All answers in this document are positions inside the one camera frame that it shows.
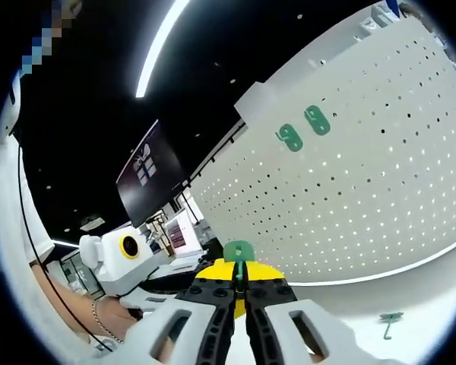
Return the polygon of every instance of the bracelet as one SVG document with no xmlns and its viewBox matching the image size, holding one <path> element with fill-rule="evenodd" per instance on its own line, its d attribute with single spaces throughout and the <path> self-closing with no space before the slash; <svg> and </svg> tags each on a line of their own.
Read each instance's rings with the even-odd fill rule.
<svg viewBox="0 0 456 365">
<path fill-rule="evenodd" d="M 100 322 L 100 319 L 98 318 L 98 315 L 97 315 L 97 301 L 96 300 L 93 300 L 93 302 L 91 303 L 91 312 L 93 313 L 94 320 L 96 321 L 98 326 L 104 332 L 106 332 L 111 338 L 113 338 L 115 341 L 117 341 L 119 344 L 123 344 L 123 341 L 121 339 L 116 337 L 109 329 L 105 328 L 105 326 L 102 324 L 102 322 Z"/>
</svg>

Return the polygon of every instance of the white pegboard wall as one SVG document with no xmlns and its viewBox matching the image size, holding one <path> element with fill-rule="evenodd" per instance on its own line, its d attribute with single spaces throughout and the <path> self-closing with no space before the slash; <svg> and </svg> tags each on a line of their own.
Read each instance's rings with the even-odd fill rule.
<svg viewBox="0 0 456 365">
<path fill-rule="evenodd" d="M 326 135 L 306 121 L 310 105 Z M 298 152 L 275 136 L 285 123 Z M 248 240 L 290 282 L 428 259 L 456 242 L 456 71 L 419 21 L 386 27 L 301 75 L 192 194 L 221 243 Z"/>
</svg>

